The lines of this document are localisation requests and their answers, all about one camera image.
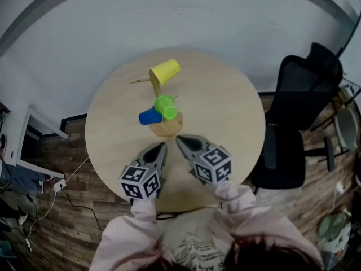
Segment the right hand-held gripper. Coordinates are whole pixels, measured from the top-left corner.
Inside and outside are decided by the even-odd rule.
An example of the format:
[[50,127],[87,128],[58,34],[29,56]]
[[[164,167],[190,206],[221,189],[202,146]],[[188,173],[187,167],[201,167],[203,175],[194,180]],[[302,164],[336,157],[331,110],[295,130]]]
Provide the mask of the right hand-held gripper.
[[223,146],[191,134],[176,136],[175,141],[184,158],[190,162],[190,173],[203,185],[229,180],[233,169],[232,156]]

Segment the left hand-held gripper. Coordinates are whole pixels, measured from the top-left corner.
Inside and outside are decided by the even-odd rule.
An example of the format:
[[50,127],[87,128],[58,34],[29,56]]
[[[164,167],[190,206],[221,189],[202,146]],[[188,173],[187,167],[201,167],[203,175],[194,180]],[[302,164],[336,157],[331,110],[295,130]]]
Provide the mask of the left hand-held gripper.
[[165,142],[154,143],[142,150],[119,178],[120,186],[130,199],[158,199],[166,181],[162,177],[168,147]]

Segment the wooden cup tree stand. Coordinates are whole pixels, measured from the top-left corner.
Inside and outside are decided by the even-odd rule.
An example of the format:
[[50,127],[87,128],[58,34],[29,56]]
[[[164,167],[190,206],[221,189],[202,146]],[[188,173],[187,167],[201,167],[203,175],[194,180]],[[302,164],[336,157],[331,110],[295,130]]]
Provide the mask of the wooden cup tree stand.
[[[145,78],[145,79],[138,79],[138,80],[134,80],[134,81],[130,81],[130,84],[136,84],[136,83],[143,83],[143,82],[150,82],[152,84],[153,87],[153,91],[155,93],[156,98],[160,95],[163,95],[165,93],[162,92],[162,86],[156,76],[151,72],[151,70],[149,69],[149,78]],[[182,113],[178,110],[178,114],[176,116],[175,119],[173,120],[166,120],[163,117],[163,120],[161,123],[156,123],[156,124],[149,124],[147,125],[150,127],[150,129],[155,133],[155,135],[157,135],[158,137],[173,137],[175,135],[177,135],[177,133],[183,128],[183,115]]]

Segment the blue plastic cup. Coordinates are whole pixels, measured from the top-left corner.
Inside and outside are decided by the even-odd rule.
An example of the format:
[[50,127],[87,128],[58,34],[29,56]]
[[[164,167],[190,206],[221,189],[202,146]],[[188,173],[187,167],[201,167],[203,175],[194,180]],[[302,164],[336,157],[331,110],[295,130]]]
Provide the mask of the blue plastic cup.
[[157,112],[154,107],[152,107],[146,111],[141,112],[138,116],[138,119],[142,125],[149,125],[161,123],[163,116],[161,113]]

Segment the green plastic cup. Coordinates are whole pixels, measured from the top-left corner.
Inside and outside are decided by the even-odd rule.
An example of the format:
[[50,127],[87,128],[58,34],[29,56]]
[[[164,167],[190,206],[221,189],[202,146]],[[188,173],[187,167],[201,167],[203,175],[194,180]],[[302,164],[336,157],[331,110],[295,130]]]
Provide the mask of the green plastic cup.
[[173,97],[167,94],[160,95],[156,98],[154,108],[158,113],[162,114],[166,120],[173,120],[178,114]]

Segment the yellow plastic cup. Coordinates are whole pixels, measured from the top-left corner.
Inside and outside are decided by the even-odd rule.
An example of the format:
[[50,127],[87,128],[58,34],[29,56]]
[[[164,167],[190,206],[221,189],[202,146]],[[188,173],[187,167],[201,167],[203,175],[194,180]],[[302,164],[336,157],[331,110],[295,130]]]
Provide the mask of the yellow plastic cup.
[[181,68],[175,59],[169,59],[151,67],[150,70],[156,76],[158,82],[163,86],[178,72],[180,72]]

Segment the person's right forearm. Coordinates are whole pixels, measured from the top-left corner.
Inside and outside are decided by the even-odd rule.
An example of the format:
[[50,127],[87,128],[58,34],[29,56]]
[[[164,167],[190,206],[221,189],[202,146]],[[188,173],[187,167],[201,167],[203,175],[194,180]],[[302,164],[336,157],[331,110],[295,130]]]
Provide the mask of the person's right forearm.
[[249,186],[223,181],[214,188],[214,195],[222,208],[215,211],[209,227],[214,245],[221,252],[228,253],[235,238],[263,235],[268,244],[294,247],[323,267],[317,248],[277,208],[257,207]]

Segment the person's left forearm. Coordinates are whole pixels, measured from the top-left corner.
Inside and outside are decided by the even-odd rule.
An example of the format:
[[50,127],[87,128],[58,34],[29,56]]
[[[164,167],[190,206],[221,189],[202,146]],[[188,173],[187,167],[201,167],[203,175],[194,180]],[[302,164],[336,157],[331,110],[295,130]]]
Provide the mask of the person's left forearm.
[[161,255],[161,230],[152,200],[135,200],[130,216],[109,222],[89,271],[138,271]]

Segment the black table base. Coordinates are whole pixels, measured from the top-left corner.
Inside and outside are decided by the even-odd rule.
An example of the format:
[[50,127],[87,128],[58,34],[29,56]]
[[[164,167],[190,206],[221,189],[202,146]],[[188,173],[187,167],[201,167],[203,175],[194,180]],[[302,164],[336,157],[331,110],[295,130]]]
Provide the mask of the black table base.
[[159,212],[156,215],[156,220],[170,220],[176,218],[179,215],[177,212]]

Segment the person's torso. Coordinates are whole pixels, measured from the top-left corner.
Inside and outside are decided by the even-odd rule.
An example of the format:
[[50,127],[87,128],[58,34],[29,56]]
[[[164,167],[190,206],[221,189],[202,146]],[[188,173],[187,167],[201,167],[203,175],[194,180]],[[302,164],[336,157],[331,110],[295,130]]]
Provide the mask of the person's torso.
[[171,267],[187,271],[236,271],[237,261],[232,246],[222,250],[216,246],[211,220],[215,215],[234,215],[233,209],[217,212],[204,208],[198,211],[157,218],[161,230],[161,256]]

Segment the black mesh office chair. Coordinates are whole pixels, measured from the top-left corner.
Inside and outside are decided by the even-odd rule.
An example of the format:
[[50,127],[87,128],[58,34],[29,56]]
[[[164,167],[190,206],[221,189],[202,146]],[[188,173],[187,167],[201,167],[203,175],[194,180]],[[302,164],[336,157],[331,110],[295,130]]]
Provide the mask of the black mesh office chair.
[[338,57],[316,42],[306,58],[288,55],[282,60],[274,99],[265,114],[262,153],[250,174],[255,193],[301,187],[306,158],[323,156],[328,171],[334,170],[331,139],[324,137],[322,148],[305,150],[301,132],[312,126],[336,96],[342,75]]

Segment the grey shell chair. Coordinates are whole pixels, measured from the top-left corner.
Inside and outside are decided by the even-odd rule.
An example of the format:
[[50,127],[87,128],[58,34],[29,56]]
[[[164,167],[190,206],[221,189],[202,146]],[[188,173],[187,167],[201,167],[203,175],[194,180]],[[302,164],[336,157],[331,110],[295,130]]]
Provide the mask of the grey shell chair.
[[358,125],[352,110],[349,108],[340,108],[336,116],[331,117],[331,121],[323,129],[327,129],[331,124],[334,125],[341,150],[341,152],[334,155],[334,158],[349,151],[356,150],[358,147],[356,143]]

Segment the green floor fan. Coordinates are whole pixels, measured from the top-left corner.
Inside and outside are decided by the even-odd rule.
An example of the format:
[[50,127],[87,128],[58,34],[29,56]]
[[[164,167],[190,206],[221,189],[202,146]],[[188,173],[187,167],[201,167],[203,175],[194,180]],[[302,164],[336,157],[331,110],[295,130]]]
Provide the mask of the green floor fan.
[[318,236],[326,241],[335,240],[346,225],[346,215],[344,213],[334,213],[322,218],[318,226]]

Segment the clear storage box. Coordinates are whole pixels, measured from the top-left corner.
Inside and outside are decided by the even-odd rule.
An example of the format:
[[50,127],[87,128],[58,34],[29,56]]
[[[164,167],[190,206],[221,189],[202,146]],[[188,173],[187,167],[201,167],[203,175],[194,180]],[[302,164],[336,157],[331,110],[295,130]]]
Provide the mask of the clear storage box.
[[343,228],[337,227],[332,230],[329,239],[323,244],[321,256],[325,271],[330,271],[345,255],[350,232],[351,223],[346,224]]

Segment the white cabinet frame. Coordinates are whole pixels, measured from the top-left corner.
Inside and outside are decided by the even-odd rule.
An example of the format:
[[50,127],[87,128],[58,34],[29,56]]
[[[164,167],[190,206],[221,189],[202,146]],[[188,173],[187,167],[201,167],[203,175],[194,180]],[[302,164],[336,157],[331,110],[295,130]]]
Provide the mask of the white cabinet frame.
[[13,111],[9,112],[6,115],[5,123],[2,125],[1,134],[4,134],[7,139],[5,154],[3,155],[5,163],[63,179],[64,175],[62,173],[38,167],[21,159],[24,136],[31,117],[38,123],[43,124],[50,129],[57,136],[62,137],[62,139],[67,140],[69,138],[69,135],[61,131],[55,124],[39,114],[31,106],[22,105],[20,108],[15,108]]

